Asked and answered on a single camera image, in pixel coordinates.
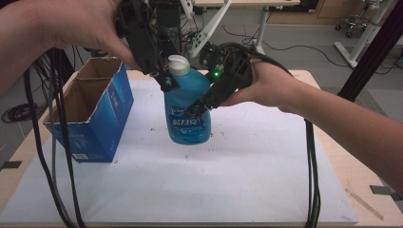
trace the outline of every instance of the black cable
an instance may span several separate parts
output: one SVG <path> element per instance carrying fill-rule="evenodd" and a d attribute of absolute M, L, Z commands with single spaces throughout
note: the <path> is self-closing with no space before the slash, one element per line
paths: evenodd
<path fill-rule="evenodd" d="M 33 132 L 34 132 L 34 136 L 35 136 L 35 144 L 36 144 L 36 150 L 38 153 L 38 157 L 39 157 L 39 161 L 42 164 L 42 167 L 45 171 L 45 175 L 47 177 L 47 181 L 48 181 L 48 186 L 50 189 L 50 193 L 53 197 L 53 200 L 55 202 L 56 205 L 56 209 L 60 215 L 60 218 L 62 219 L 63 223 L 65 224 L 65 226 L 67 227 L 74 227 L 74 225 L 70 222 L 68 222 L 68 220 L 66 219 L 61 206 L 60 206 L 60 202 L 55 194 L 55 189 L 53 188 L 53 183 L 52 183 L 52 178 L 48 169 L 48 165 L 47 162 L 45 160 L 45 156 L 44 156 L 44 151 L 42 149 L 42 143 L 41 143 L 41 135 L 40 135 L 40 131 L 39 131 L 39 124 L 38 124 L 38 118 L 35 115 L 35 109 L 34 109 L 34 105 L 33 105 L 33 97 L 32 97 L 32 93 L 31 93 L 31 88 L 30 88 L 30 78 L 29 78 L 29 70 L 26 70 L 26 72 L 24 73 L 24 86 L 25 86 L 25 91 L 26 91 L 26 96 L 27 96 L 27 100 L 29 103 L 29 111 L 31 114 L 31 119 L 32 119 L 32 128 L 33 128 Z"/>
<path fill-rule="evenodd" d="M 250 58 L 258 58 L 261 59 L 263 62 L 273 64 L 277 67 L 280 67 L 285 72 L 291 74 L 291 72 L 282 64 L 277 62 L 276 60 L 270 58 L 267 55 L 264 55 L 260 52 L 257 52 L 253 48 L 245 47 L 241 44 L 237 43 L 224 43 L 220 46 L 217 46 L 218 51 L 223 51 L 225 48 L 235 48 L 240 52 L 246 52 L 250 54 Z M 316 149 L 315 149 L 315 135 L 314 135 L 314 128 L 312 123 L 305 120 L 306 122 L 306 144 L 307 144 L 307 157 L 308 157 L 308 175 L 309 175 L 309 204 L 308 204 L 308 218 L 305 223 L 306 228 L 317 227 L 317 222 L 320 214 L 320 190 L 319 190 L 319 179 L 317 173 L 317 156 L 316 156 Z"/>
<path fill-rule="evenodd" d="M 308 164 L 309 168 L 309 211 L 308 211 L 308 220 L 305 223 L 305 227 L 317 227 L 317 222 L 320 214 L 320 190 L 319 190 L 319 179 L 317 174 L 317 153 L 315 150 L 315 135 L 314 135 L 314 127 L 311 122 L 305 120 L 306 126 L 306 144 L 308 151 Z M 312 193 L 312 185 L 311 179 L 313 179 L 313 187 L 314 193 Z"/>
<path fill-rule="evenodd" d="M 50 58 L 50 65 L 54 66 L 55 65 L 55 60 L 54 60 L 54 50 L 51 51 L 52 58 Z M 51 72 L 51 77 L 55 76 L 54 70 Z M 71 191 L 72 191 L 72 196 L 73 196 L 73 202 L 74 202 L 74 210 L 77 218 L 77 222 L 79 227 L 85 227 L 81 212 L 80 212 L 80 207 L 79 203 L 77 200 L 77 193 L 76 193 L 76 187 L 75 187 L 75 181 L 74 181 L 74 172 L 73 172 L 73 166 L 72 166 L 72 158 L 71 158 L 71 151 L 70 151 L 70 145 L 69 145 L 69 139 L 68 139 L 68 131 L 67 131 L 67 117 L 66 117 L 66 110 L 65 110 L 65 103 L 64 103 L 64 94 L 63 94 L 63 87 L 62 87 L 62 78 L 59 76 L 57 77 L 58 81 L 58 94 L 55 96 L 56 100 L 56 105 L 57 105 L 57 111 L 59 114 L 59 119 L 60 119 L 60 126 L 62 129 L 62 137 L 63 137 L 63 145 L 65 148 L 66 152 L 66 159 L 67 159 L 67 167 L 68 167 L 68 173 L 70 177 L 70 184 L 71 184 Z"/>
<path fill-rule="evenodd" d="M 267 17 L 266 23 L 269 21 L 270 17 L 272 16 L 272 13 L 273 13 L 273 12 L 270 12 L 269 16 Z M 228 34 L 230 34 L 230 35 L 242 36 L 242 37 L 244 37 L 244 39 L 242 40 L 242 44 L 243 44 L 243 45 L 249 45 L 250 42 L 252 42 L 254 39 L 256 39 L 255 35 L 256 35 L 256 33 L 258 33 L 258 31 L 259 31 L 259 28 L 258 28 L 252 36 L 248 36 L 248 35 L 246 35 L 246 31 L 244 32 L 243 35 L 240 35 L 240 34 L 236 34 L 236 33 L 232 33 L 232 32 L 230 32 L 230 31 L 228 31 L 225 26 L 223 27 L 223 29 L 224 29 L 224 31 L 225 31 L 226 33 L 228 33 Z"/>
<path fill-rule="evenodd" d="M 227 31 L 225 28 L 224 28 L 224 31 L 227 32 L 227 33 L 230 34 L 230 35 L 244 36 L 244 35 L 239 35 L 239 34 L 231 33 L 231 32 L 229 32 L 229 31 Z M 259 29 L 258 29 L 257 31 L 255 31 L 255 33 L 254 33 L 253 36 L 249 36 L 248 38 L 250 38 L 250 40 L 255 39 L 255 35 L 256 35 L 256 33 L 257 33 L 258 31 L 259 31 Z M 336 66 L 338 66 L 338 67 L 350 67 L 350 66 L 347 66 L 347 65 L 340 65 L 340 64 L 337 64 L 337 63 L 333 62 L 333 61 L 326 55 L 325 52 L 323 52 L 322 50 L 320 50 L 320 49 L 318 49 L 318 48 L 316 48 L 316 47 L 310 47 L 310 46 L 291 46 L 291 47 L 286 47 L 286 48 L 276 48 L 276 47 L 270 46 L 270 45 L 269 45 L 268 43 L 266 43 L 265 41 L 262 41 L 262 43 L 265 44 L 267 47 L 273 49 L 273 50 L 288 50 L 288 49 L 291 49 L 291 48 L 311 48 L 311 49 L 314 49 L 314 50 L 319 51 L 320 53 L 322 53 L 322 54 L 325 56 L 325 58 L 326 58 L 331 64 L 334 64 L 334 65 L 336 65 Z"/>
<path fill-rule="evenodd" d="M 184 28 L 184 26 L 186 26 L 186 24 L 189 22 L 189 19 L 186 20 L 186 22 L 183 24 L 183 26 L 181 26 L 181 31 Z"/>
<path fill-rule="evenodd" d="M 51 176 L 52 176 L 52 183 L 53 183 L 53 188 L 55 190 L 55 195 L 56 198 L 60 202 L 60 207 L 61 210 L 63 211 L 64 215 L 66 216 L 66 220 L 68 220 L 69 223 L 73 223 L 70 219 L 70 216 L 68 215 L 68 211 L 63 204 L 62 198 L 60 197 L 59 194 L 59 189 L 57 187 L 57 179 L 56 179 L 56 133 L 55 133 L 55 126 L 54 126 L 54 116 L 53 116 L 53 97 L 54 97 L 54 91 L 53 91 L 53 80 L 54 77 L 49 77 L 49 85 L 48 85 L 48 118 L 49 122 L 51 124 L 50 126 L 50 133 L 51 133 Z"/>
<path fill-rule="evenodd" d="M 75 49 L 77 51 L 77 55 L 78 55 L 78 58 L 80 59 L 81 65 L 83 65 L 84 61 L 83 61 L 83 58 L 81 57 L 80 50 L 78 49 L 77 46 L 74 46 L 74 47 L 75 47 Z"/>
<path fill-rule="evenodd" d="M 76 68 L 76 56 L 75 56 L 75 48 L 74 46 L 71 46 L 71 49 L 73 51 L 73 68 Z"/>
<path fill-rule="evenodd" d="M 45 108 L 38 107 L 38 104 L 36 103 L 33 103 L 32 105 L 36 116 L 40 116 L 42 115 L 42 113 L 44 113 Z M 4 123 L 14 123 L 31 120 L 29 104 L 20 104 L 15 107 L 9 108 L 2 114 L 1 120 Z"/>
<path fill-rule="evenodd" d="M 383 68 L 386 68 L 386 69 L 388 69 L 386 72 L 375 72 L 375 74 L 379 74 L 379 75 L 386 75 L 386 74 L 388 74 L 392 69 L 394 69 L 394 68 L 398 68 L 398 66 L 397 66 L 397 62 L 399 62 L 399 60 L 400 60 L 400 58 L 399 59 L 397 59 L 395 62 L 394 62 L 394 64 L 392 65 L 392 66 L 383 66 L 382 64 L 381 64 L 381 66 L 383 67 Z"/>
<path fill-rule="evenodd" d="M 199 27 L 198 27 L 198 24 L 196 23 L 195 17 L 193 17 L 193 22 L 195 23 L 196 33 L 198 33 L 199 32 Z"/>
<path fill-rule="evenodd" d="M 37 75 L 39 76 L 39 79 L 41 80 L 41 85 L 38 86 L 37 88 L 35 88 L 33 90 L 33 92 L 35 92 L 39 88 L 42 88 L 42 93 L 44 94 L 45 101 L 48 101 L 48 78 L 49 78 L 49 76 L 46 71 L 46 65 L 42 61 L 43 58 L 44 57 L 40 57 L 40 58 L 36 59 L 35 62 L 32 64 Z"/>

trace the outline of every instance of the white bottle cap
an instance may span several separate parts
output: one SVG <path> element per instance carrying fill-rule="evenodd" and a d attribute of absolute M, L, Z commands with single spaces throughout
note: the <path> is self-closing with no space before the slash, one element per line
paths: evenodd
<path fill-rule="evenodd" d="M 174 76 L 183 76 L 190 71 L 189 61 L 181 55 L 170 55 L 169 71 Z"/>

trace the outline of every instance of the detergent bottle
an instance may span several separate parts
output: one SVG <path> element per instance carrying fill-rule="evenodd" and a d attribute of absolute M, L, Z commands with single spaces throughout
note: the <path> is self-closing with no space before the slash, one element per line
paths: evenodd
<path fill-rule="evenodd" d="M 207 110 L 200 117 L 185 113 L 210 87 L 208 79 L 190 67 L 181 55 L 168 57 L 169 71 L 179 88 L 164 93 L 165 117 L 171 140 L 179 144 L 205 143 L 210 138 L 211 119 Z"/>

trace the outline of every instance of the bottle label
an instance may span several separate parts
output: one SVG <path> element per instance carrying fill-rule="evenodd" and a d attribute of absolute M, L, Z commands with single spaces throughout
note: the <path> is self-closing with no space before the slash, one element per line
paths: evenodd
<path fill-rule="evenodd" d="M 177 136 L 197 136 L 204 131 L 203 120 L 184 112 L 184 108 L 173 107 L 169 115 L 172 132 Z"/>

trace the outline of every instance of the white table surface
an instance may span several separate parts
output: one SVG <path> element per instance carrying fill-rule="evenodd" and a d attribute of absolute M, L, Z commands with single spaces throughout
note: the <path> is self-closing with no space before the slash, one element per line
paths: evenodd
<path fill-rule="evenodd" d="M 178 145 L 169 139 L 157 83 L 130 83 L 134 105 L 114 162 L 74 162 L 87 224 L 303 225 L 308 171 L 300 117 L 250 103 L 220 107 L 211 112 L 208 142 Z M 44 150 L 50 154 L 50 139 Z M 355 214 L 319 143 L 317 162 L 319 224 L 354 224 Z M 74 218 L 60 145 L 57 167 L 59 191 Z M 0 226 L 28 223 L 61 224 L 37 156 L 0 214 Z"/>

